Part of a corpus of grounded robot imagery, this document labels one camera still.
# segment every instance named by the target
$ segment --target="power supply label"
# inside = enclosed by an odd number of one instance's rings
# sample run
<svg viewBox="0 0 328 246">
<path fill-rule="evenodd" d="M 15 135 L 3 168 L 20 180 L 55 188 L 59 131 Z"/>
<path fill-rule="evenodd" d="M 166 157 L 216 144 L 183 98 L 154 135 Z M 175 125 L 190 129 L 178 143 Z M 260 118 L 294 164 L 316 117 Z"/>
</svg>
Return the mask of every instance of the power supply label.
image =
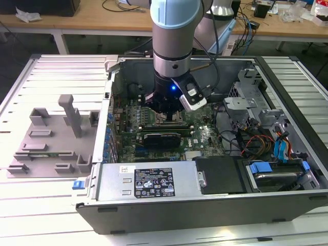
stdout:
<svg viewBox="0 0 328 246">
<path fill-rule="evenodd" d="M 136 198 L 175 196 L 172 168 L 135 169 Z"/>
</svg>

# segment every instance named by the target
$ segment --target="desk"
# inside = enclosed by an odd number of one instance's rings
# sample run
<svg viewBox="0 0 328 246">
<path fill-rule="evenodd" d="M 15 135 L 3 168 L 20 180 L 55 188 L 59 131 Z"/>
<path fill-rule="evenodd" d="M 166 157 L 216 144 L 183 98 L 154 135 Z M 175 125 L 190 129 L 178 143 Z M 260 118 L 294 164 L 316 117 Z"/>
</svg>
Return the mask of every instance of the desk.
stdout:
<svg viewBox="0 0 328 246">
<path fill-rule="evenodd" d="M 64 34 L 152 36 L 152 21 L 148 10 L 146 13 L 114 13 L 103 9 L 102 2 L 103 0 L 81 0 L 73 17 L 43 15 L 43 20 L 39 22 L 24 23 L 14 15 L 0 15 L 0 21 L 12 32 L 52 34 L 60 54 L 69 54 Z M 250 0 L 242 0 L 241 7 L 249 2 Z M 106 7 L 116 9 L 113 0 Z M 328 42 L 328 28 L 318 27 L 308 20 L 302 23 L 283 23 L 278 15 L 267 15 L 265 19 L 261 19 L 252 17 L 253 11 L 246 8 L 243 12 L 251 20 L 261 24 L 254 37 L 256 40 Z M 238 21 L 224 55 L 229 55 L 232 50 L 229 47 L 243 34 L 243 30 L 244 27 Z"/>
<path fill-rule="evenodd" d="M 15 15 L 0 15 L 0 21 L 12 32 L 52 34 L 60 54 L 69 54 L 64 34 L 152 36 L 149 10 L 146 13 L 115 13 L 103 9 L 103 1 L 81 0 L 73 17 L 42 15 L 38 22 L 24 23 Z M 105 6 L 118 9 L 114 0 L 108 1 Z M 0 32 L 7 31 L 0 25 Z"/>
</svg>

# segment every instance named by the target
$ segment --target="workbench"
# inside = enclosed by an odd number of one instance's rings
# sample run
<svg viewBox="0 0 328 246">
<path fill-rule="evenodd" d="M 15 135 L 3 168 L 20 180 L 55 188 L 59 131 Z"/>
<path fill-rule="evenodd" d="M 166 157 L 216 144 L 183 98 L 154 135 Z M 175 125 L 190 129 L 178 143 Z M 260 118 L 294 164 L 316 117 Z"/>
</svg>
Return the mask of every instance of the workbench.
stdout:
<svg viewBox="0 0 328 246">
<path fill-rule="evenodd" d="M 7 167 L 30 125 L 32 108 L 64 114 L 60 94 L 72 94 L 81 115 L 99 110 L 108 75 L 105 55 L 42 55 L 32 57 L 0 105 L 0 168 Z M 328 145 L 326 90 L 299 62 L 264 57 L 291 98 Z M 117 55 L 109 59 L 116 64 Z M 268 88 L 278 107 L 279 99 Z M 314 209 L 290 222 L 235 225 L 126 235 L 98 235 L 76 212 L 74 178 L 8 179 L 0 171 L 0 245 L 314 245 L 328 241 L 328 207 Z"/>
<path fill-rule="evenodd" d="M 64 34 L 85 35 L 120 35 L 120 36 L 152 36 L 152 21 L 149 10 L 145 13 L 110 12 L 102 8 L 104 0 L 81 0 L 80 7 L 73 17 L 42 15 L 43 20 L 24 23 L 15 15 L 0 15 L 2 21 L 14 33 L 48 33 L 54 36 L 60 54 L 69 54 Z M 243 8 L 250 0 L 243 0 Z M 105 5 L 109 9 L 117 9 L 114 0 Z M 310 21 L 302 23 L 283 23 L 278 15 L 267 15 L 265 19 L 255 18 L 253 11 L 247 8 L 243 12 L 252 21 L 260 23 L 254 37 L 256 40 L 290 41 L 290 42 L 328 42 L 328 28 L 318 27 Z M 223 55 L 230 55 L 231 44 L 243 34 L 241 21 L 236 27 L 225 48 Z M 7 30 L 0 26 L 0 32 Z"/>
</svg>

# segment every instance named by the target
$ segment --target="red wire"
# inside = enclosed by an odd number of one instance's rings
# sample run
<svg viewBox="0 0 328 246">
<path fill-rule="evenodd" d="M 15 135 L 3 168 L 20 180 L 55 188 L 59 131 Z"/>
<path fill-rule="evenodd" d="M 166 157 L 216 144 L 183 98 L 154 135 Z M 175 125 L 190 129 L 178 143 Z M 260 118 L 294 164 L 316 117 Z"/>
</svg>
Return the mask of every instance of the red wire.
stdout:
<svg viewBox="0 0 328 246">
<path fill-rule="evenodd" d="M 269 136 L 266 136 L 266 135 L 255 135 L 255 136 L 251 137 L 250 140 L 246 143 L 245 148 L 247 148 L 247 146 L 251 143 L 252 139 L 255 138 L 255 137 L 258 137 L 258 138 L 260 138 L 260 137 L 266 137 L 266 138 L 270 139 L 270 141 L 274 142 L 273 139 L 271 137 L 269 137 Z"/>
</svg>

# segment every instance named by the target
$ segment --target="blue latch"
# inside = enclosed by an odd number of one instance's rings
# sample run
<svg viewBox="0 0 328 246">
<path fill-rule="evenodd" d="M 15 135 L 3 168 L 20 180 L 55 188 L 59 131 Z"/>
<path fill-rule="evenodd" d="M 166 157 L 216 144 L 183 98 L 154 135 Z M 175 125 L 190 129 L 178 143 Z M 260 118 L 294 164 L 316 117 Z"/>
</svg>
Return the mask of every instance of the blue latch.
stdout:
<svg viewBox="0 0 328 246">
<path fill-rule="evenodd" d="M 305 169 L 306 172 L 307 172 L 308 170 L 310 170 L 310 165 L 308 164 L 307 161 L 303 161 L 302 164 L 303 164 L 303 167 L 304 167 L 304 169 Z"/>
<path fill-rule="evenodd" d="M 254 162 L 250 165 L 252 173 L 271 173 L 272 169 L 268 162 Z"/>
<path fill-rule="evenodd" d="M 73 190 L 83 190 L 83 189 L 85 189 L 84 183 L 85 182 L 82 180 L 76 180 L 76 181 L 74 181 L 72 189 Z"/>
</svg>

